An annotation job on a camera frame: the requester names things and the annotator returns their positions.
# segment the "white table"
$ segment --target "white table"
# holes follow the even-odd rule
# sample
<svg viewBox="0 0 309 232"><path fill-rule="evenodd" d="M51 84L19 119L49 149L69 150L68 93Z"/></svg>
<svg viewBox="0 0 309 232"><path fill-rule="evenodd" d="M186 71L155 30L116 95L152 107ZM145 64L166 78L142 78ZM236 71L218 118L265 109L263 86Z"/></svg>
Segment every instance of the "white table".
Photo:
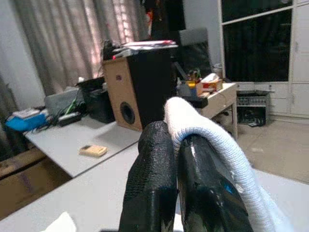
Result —
<svg viewBox="0 0 309 232"><path fill-rule="evenodd" d="M0 221L0 231L39 232L64 211L73 218L77 232L117 230L128 171L137 155L134 144ZM255 173L295 231L308 231L309 186L261 171Z"/></svg>
<svg viewBox="0 0 309 232"><path fill-rule="evenodd" d="M237 87L235 83L223 83L223 88L220 91L208 97L208 105L198 110L203 116L213 118L229 107L232 107L233 137L237 139Z"/></svg>
<svg viewBox="0 0 309 232"><path fill-rule="evenodd" d="M76 177L136 143L140 134L120 127L116 122L104 124L85 117L62 128L53 127L39 133L29 132L26 137L71 177ZM81 156L79 149L85 145L106 146L108 152L101 158Z"/></svg>

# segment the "desk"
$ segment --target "desk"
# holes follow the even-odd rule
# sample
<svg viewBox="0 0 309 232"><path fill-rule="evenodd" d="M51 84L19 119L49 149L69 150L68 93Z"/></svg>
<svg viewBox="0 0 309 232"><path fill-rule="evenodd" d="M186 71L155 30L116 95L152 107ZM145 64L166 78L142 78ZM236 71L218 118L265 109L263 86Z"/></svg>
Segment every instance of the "desk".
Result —
<svg viewBox="0 0 309 232"><path fill-rule="evenodd" d="M117 230L128 171L138 155L137 144L72 179L0 221L1 232L39 232L67 211L77 232ZM309 185L255 171L260 184L290 218L295 231L309 228ZM176 212L180 212L179 202Z"/></svg>
<svg viewBox="0 0 309 232"><path fill-rule="evenodd" d="M120 127L116 122L104 124L87 116L62 128L53 127L39 133L29 132L26 137L71 177L76 177L136 143L140 134ZM106 146L108 152L100 158L81 156L79 149L85 145Z"/></svg>
<svg viewBox="0 0 309 232"><path fill-rule="evenodd" d="M229 107L232 107L233 136L237 139L237 87L235 83L223 83L223 88L211 94L208 97L208 105L199 109L199 112L207 118L213 118Z"/></svg>

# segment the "tiled floor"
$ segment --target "tiled floor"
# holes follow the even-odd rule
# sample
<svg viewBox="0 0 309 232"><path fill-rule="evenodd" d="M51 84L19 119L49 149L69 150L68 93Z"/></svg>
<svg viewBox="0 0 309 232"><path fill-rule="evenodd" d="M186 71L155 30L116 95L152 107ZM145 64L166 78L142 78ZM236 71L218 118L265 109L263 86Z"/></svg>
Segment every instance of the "tiled floor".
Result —
<svg viewBox="0 0 309 232"><path fill-rule="evenodd" d="M239 125L238 144L254 168L309 184L309 125Z"/></svg>

